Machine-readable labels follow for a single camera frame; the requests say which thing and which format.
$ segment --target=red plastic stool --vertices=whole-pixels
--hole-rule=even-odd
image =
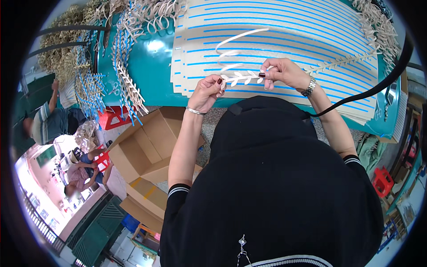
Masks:
[[[126,107],[123,107],[123,115],[128,113],[128,109]],[[122,120],[121,115],[122,115],[122,108],[119,106],[110,106],[107,107],[104,110],[104,114],[101,114],[101,111],[98,111],[99,114],[99,125],[101,126],[101,128],[103,128],[104,130],[110,130],[128,123],[131,123],[131,118],[130,115],[128,115],[128,117],[125,120]],[[111,121],[117,118],[119,120],[118,123],[114,123],[111,124]]]
[[[108,152],[101,153],[99,156],[96,156],[94,158],[94,162],[98,163],[98,169],[100,172],[105,171],[105,169],[110,165],[110,156],[108,156]]]
[[[375,191],[379,197],[385,197],[388,193],[390,193],[395,182],[384,166],[381,170],[376,168],[374,173],[375,180],[372,182],[372,185],[374,186]]]

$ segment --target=tiled floor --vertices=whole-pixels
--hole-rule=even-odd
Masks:
[[[152,106],[147,108],[150,111],[153,111],[159,107]],[[221,116],[224,114],[226,110],[227,109],[224,109],[224,108],[212,108],[205,115],[205,118],[203,120],[203,125],[202,125],[202,136],[206,142],[199,150],[198,157],[197,157],[197,164],[200,166],[204,166],[209,159],[209,155],[211,153],[210,145],[211,145],[216,124],[218,123],[219,119],[221,118]],[[326,139],[325,132],[323,131],[322,125],[320,123],[320,120],[314,119],[313,124],[316,129],[318,139],[320,141],[323,141],[329,144]],[[130,125],[131,124],[126,124],[108,131],[97,131],[97,137],[99,141],[103,144],[105,144],[109,140],[114,141]],[[351,134],[353,135],[354,143],[355,145],[357,145],[357,143],[359,142],[359,139],[363,135],[363,132],[352,130],[352,129],[350,131],[351,131]],[[126,197],[126,182],[124,181],[123,177],[120,175],[116,167],[113,167],[111,171],[110,179],[107,182],[107,186],[113,194],[117,195],[121,199],[124,199]],[[160,182],[157,184],[157,186],[165,192],[168,191],[167,181]]]

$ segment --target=open cardboard box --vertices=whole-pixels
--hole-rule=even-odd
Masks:
[[[110,145],[109,156],[127,183],[143,178],[152,183],[167,180],[170,156],[181,130],[184,107],[161,107],[139,117]],[[204,143],[199,137],[199,147]]]
[[[127,213],[132,217],[137,219],[140,223],[147,226],[157,233],[161,233],[163,227],[163,219],[159,216],[156,216],[146,207],[142,206],[138,201],[133,197],[127,196],[121,203],[122,207]]]
[[[181,130],[184,112],[183,107],[161,107],[139,117],[143,125],[137,122],[135,126],[130,126],[108,148],[110,159],[126,181],[127,194],[144,208],[144,212],[141,211],[143,215],[138,218],[135,211],[132,214],[125,207],[122,208],[143,224],[143,217],[148,216],[163,223],[167,194],[154,184],[167,180],[170,157]],[[199,147],[204,142],[200,136]],[[200,168],[195,165],[195,172]],[[149,223],[156,227],[153,230],[159,230],[158,225]]]

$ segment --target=black t-shirt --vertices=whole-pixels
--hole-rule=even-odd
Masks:
[[[172,186],[160,259],[162,267],[236,266],[245,235],[253,267],[365,266],[382,229],[380,201],[359,159],[292,135],[222,153],[191,188]],[[239,266],[248,264],[242,255]]]

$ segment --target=metal watch band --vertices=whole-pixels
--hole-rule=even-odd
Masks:
[[[312,76],[310,76],[310,78],[311,80],[307,90],[305,90],[304,92],[301,92],[301,94],[305,97],[309,96],[311,92],[313,92],[314,87],[316,86],[316,80]]]
[[[188,110],[189,112],[192,112],[192,113],[196,113],[196,114],[199,114],[199,115],[206,115],[206,113],[201,113],[201,112],[199,112],[197,110],[189,108],[188,106],[186,106],[185,109]]]

